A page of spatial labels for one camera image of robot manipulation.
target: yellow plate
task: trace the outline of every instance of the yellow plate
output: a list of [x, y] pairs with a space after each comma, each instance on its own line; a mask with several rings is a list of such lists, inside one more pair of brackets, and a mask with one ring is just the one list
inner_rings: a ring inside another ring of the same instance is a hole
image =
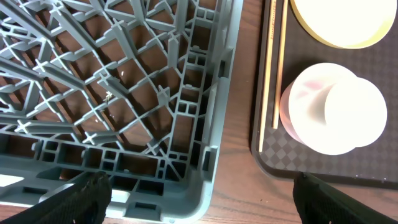
[[302, 27], [331, 47], [360, 49], [379, 42], [390, 30], [397, 0], [291, 0]]

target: wood grain surface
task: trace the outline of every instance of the wood grain surface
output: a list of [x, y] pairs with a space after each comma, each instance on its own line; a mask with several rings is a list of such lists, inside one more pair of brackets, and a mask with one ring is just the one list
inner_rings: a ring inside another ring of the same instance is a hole
[[[213, 198], [198, 223], [301, 223], [292, 198], [293, 182], [262, 173], [249, 150], [261, 9], [261, 0], [244, 1]], [[398, 220], [398, 191], [334, 187]], [[0, 205], [0, 220], [24, 209]], [[105, 223], [142, 222], [107, 218]]]

